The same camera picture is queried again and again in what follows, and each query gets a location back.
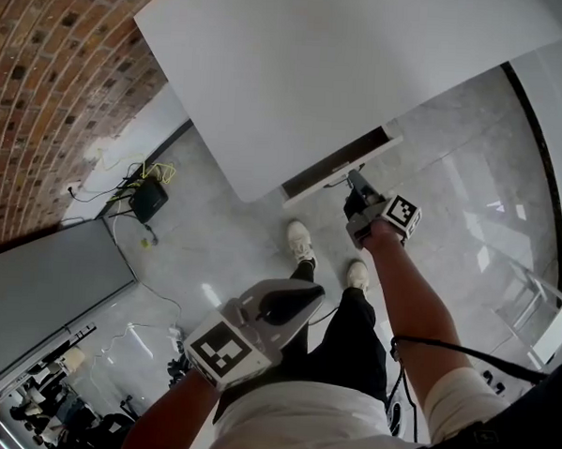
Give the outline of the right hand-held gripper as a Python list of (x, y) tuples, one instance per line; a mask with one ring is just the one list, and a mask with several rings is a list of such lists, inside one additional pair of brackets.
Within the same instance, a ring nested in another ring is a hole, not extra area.
[(363, 248), (366, 238), (371, 236), (371, 226), (377, 220), (384, 220), (401, 237), (409, 240), (421, 220), (421, 210), (406, 198), (396, 195), (385, 198), (368, 181), (363, 181), (358, 170), (347, 174), (351, 188), (343, 212), (348, 223), (346, 230), (357, 249)]

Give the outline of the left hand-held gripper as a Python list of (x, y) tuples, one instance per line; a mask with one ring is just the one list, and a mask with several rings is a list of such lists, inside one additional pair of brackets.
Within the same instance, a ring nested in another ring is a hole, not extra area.
[(212, 311), (184, 341), (192, 366), (226, 390), (282, 361), (281, 351), (321, 308), (325, 290), (297, 278), (271, 278)]

